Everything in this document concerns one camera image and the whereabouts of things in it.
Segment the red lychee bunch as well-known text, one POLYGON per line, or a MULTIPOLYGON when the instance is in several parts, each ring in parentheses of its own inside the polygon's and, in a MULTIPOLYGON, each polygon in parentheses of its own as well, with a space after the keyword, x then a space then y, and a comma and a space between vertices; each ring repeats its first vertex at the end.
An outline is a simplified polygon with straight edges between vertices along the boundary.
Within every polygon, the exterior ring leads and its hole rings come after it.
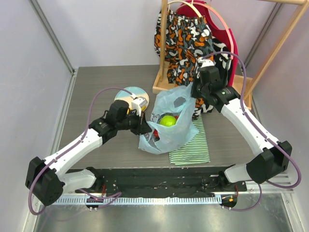
MULTIPOLYGON (((176 117, 176 119, 179 118, 178 115, 173 115, 173 114, 168 114, 168 113, 162 114, 162 115, 160 115, 160 114, 151 114, 150 121, 151 121, 151 122, 154 122, 154 121, 156 120, 156 122, 159 124, 161 118, 162 118, 163 116, 165 116, 165 115, 174 116, 174 117, 176 117)), ((160 140, 157 129, 153 129, 152 133, 147 133, 147 134, 144 135, 144 137, 145 137, 147 140, 149 140, 151 137, 153 137, 155 141, 160 140)))

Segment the green apple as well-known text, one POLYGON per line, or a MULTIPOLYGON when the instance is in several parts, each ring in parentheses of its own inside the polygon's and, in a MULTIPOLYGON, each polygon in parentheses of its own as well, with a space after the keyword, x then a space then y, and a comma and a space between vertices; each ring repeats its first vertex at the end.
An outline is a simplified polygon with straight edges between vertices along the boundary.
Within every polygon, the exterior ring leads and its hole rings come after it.
POLYGON ((176 122, 177 122, 176 117, 165 115, 161 118, 159 124, 165 127, 171 127, 171 126, 174 126, 176 122))

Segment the light blue plastic bag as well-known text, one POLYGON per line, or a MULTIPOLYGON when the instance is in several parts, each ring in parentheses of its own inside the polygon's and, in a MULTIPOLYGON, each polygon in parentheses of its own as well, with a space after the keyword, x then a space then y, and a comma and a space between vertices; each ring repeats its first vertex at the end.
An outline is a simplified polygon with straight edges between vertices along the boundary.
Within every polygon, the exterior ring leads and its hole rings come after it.
POLYGON ((193 84, 179 86, 168 91, 161 91, 156 99, 151 114, 173 114, 179 118, 174 126, 165 127, 156 122, 147 121, 153 129, 157 129, 160 140, 153 137, 147 140, 140 136, 139 149, 152 154, 162 154, 174 151, 187 144, 198 133, 198 129, 192 122, 195 112, 195 98, 191 97, 193 84))

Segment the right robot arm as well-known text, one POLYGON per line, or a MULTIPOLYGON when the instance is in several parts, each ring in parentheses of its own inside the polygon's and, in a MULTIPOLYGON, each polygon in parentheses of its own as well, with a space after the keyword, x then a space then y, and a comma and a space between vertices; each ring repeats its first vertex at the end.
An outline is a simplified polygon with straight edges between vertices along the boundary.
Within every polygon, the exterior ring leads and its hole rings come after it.
POLYGON ((251 148, 254 159, 248 163, 232 165, 218 178, 224 191, 231 190, 236 182, 252 180, 257 184, 275 177, 287 169, 292 146, 288 141, 277 142, 278 147, 266 140, 248 120, 251 112, 241 106, 240 95, 233 87, 224 86, 215 66, 200 68, 193 80, 192 97, 203 99, 224 115, 240 132, 251 148))

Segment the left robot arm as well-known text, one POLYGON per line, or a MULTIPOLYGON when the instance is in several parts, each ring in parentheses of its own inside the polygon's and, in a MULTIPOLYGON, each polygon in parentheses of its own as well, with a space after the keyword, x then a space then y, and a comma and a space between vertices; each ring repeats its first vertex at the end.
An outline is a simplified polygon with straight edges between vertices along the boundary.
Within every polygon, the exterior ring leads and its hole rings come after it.
POLYGON ((102 189, 103 178, 89 167, 69 173, 69 169, 85 155, 115 137, 118 131, 129 130, 135 135, 151 132, 144 110, 148 102, 143 97, 131 103, 115 100, 102 117, 92 121, 86 130, 60 151, 44 158, 33 158, 28 166, 26 187, 44 206, 50 206, 64 193, 89 189, 97 193, 102 189))

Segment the wooden clothes rack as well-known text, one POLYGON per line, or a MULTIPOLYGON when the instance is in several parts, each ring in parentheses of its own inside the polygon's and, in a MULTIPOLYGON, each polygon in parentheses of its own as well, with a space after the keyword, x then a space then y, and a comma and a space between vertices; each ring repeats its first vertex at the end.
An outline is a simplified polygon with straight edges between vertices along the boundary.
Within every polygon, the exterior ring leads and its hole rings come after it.
MULTIPOLYGON (((249 110, 252 109, 252 101, 253 101, 252 100, 252 95, 253 95, 252 92, 253 92, 255 86, 257 85, 257 83, 259 82, 262 75, 265 73, 265 71, 269 67, 269 65, 272 63, 273 59, 275 58, 275 56, 279 52, 280 48, 283 46, 284 42, 286 41, 286 39, 288 38, 288 36, 292 32, 294 27, 299 22, 300 18, 303 16, 305 11, 309 7, 309 1, 308 0, 265 0, 265 1, 275 2, 276 4, 277 3, 278 4, 279 3, 293 4, 293 5, 298 5, 298 7, 294 11, 291 18, 289 19, 289 22, 285 26, 284 31, 282 32, 282 34, 278 38, 276 44, 273 46, 272 50, 268 54, 267 58, 265 59, 263 65, 260 67, 260 70, 255 75, 255 77, 254 78, 245 77, 245 73, 244 73, 245 68, 243 68, 243 76, 236 75, 236 80, 235 80, 235 82, 233 82, 233 87, 236 87, 236 91, 238 93, 242 93, 242 91, 244 92, 244 97, 243 97, 244 103, 246 104, 246 106, 249 110)), ((196 9, 196 7, 194 7, 194 0, 192 0, 191 2, 186 2, 186 1, 183 1, 183 0, 173 0, 173 1, 168 2, 168 0, 162 0, 162 4, 161 4, 162 5, 161 6, 161 15, 162 15, 161 19, 163 20, 162 26, 166 26, 165 21, 167 21, 167 11, 170 9, 170 5, 173 4, 173 3, 177 3, 177 2, 188 5, 189 7, 191 7, 193 9, 193 11, 195 11, 195 13, 198 16, 201 16, 200 12, 196 9)), ((231 33, 228 30, 228 25, 226 24, 224 19, 220 16, 220 14, 210 5, 202 4, 201 2, 197 2, 196 4, 200 5, 204 8, 209 9, 210 11, 212 11, 217 16, 217 18, 220 20, 223 27, 225 28, 225 30, 226 30, 226 32, 229 36, 230 43, 231 43, 231 41, 232 41, 231 40, 231 33)), ((154 94, 158 94, 161 91, 167 91, 171 88, 174 88, 174 85, 169 84, 168 81, 167 81, 167 68, 165 66, 167 66, 168 63, 162 57, 163 54, 164 54, 163 49, 165 49, 165 48, 166 48, 165 44, 160 44, 161 51, 160 51, 159 71, 158 71, 157 77, 154 81, 153 88, 152 88, 152 91, 153 91, 154 94)))

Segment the round fruit plate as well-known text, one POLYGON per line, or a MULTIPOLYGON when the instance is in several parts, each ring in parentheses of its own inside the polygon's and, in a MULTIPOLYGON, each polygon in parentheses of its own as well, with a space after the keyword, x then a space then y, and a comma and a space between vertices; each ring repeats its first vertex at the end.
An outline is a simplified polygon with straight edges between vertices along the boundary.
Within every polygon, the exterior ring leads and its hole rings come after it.
MULTIPOLYGON (((147 103, 145 103, 141 109, 142 111, 145 111, 149 105, 149 95, 147 94, 147 92, 140 88, 140 87, 126 87, 125 88, 126 90, 128 90, 129 92, 131 92, 132 94, 135 94, 137 97, 142 97, 143 99, 145 99, 147 101, 147 103)), ((128 104, 129 104, 129 108, 130 110, 132 110, 132 101, 133 101, 133 98, 130 96, 129 93, 123 91, 123 90, 120 90, 114 100, 123 100, 123 101, 126 101, 128 104)))

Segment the orange camouflage pants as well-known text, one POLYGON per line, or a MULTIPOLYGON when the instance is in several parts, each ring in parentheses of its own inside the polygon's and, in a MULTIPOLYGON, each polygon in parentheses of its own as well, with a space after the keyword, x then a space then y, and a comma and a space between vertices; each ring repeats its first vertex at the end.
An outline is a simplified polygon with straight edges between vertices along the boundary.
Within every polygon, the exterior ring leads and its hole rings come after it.
POLYGON ((165 61, 169 63, 170 84, 188 86, 198 74, 198 59, 214 52, 212 31, 206 18, 167 13, 167 24, 161 29, 159 13, 154 35, 154 50, 160 55, 161 32, 166 33, 165 61))

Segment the red garment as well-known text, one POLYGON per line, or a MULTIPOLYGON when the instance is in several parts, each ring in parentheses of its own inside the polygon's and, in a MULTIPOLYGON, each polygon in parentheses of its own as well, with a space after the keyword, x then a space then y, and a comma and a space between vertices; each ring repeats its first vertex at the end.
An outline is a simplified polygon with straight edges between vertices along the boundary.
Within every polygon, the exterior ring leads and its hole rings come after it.
MULTIPOLYGON (((193 4, 198 12, 206 18, 206 21, 212 31, 215 51, 228 51, 237 55, 238 48, 232 30, 227 26, 225 20, 217 12, 217 10, 201 0, 189 0, 188 3, 193 4), (224 27, 223 29, 217 27, 211 18, 211 14, 214 14, 218 18, 224 27)), ((216 64, 218 64, 220 68, 222 67, 225 71, 227 76, 227 85, 232 86, 236 72, 237 60, 227 54, 216 55, 215 60, 216 64)))

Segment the green striped folded cloth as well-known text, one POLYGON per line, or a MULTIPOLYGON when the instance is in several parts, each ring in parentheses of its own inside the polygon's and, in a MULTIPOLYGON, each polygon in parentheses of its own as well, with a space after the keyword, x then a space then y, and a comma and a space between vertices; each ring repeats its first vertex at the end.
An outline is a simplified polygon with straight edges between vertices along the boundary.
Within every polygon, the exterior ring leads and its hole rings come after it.
POLYGON ((171 164, 203 164, 211 161, 202 116, 199 116, 197 120, 194 120, 193 124, 199 130, 198 134, 196 134, 186 145, 169 152, 169 161, 171 164))

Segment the wooden clothes hanger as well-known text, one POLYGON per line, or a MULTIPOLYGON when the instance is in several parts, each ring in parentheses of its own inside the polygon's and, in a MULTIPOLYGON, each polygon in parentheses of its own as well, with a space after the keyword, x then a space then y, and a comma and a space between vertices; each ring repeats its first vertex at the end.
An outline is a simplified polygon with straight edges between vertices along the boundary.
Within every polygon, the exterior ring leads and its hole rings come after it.
POLYGON ((199 10, 193 5, 193 0, 189 3, 186 2, 184 0, 172 0, 172 1, 168 1, 167 2, 167 6, 168 6, 168 10, 170 10, 170 6, 174 3, 180 3, 179 8, 184 7, 185 5, 188 6, 189 8, 191 8, 198 17, 202 17, 201 13, 199 12, 199 10))

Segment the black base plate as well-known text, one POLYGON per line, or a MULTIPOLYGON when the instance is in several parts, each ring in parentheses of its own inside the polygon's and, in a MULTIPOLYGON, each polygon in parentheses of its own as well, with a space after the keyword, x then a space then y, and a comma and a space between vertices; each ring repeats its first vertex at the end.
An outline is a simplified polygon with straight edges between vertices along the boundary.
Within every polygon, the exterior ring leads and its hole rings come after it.
POLYGON ((246 192, 244 181, 223 181, 224 167, 114 168, 94 169, 98 183, 89 193, 123 198, 197 198, 212 197, 216 192, 246 192))

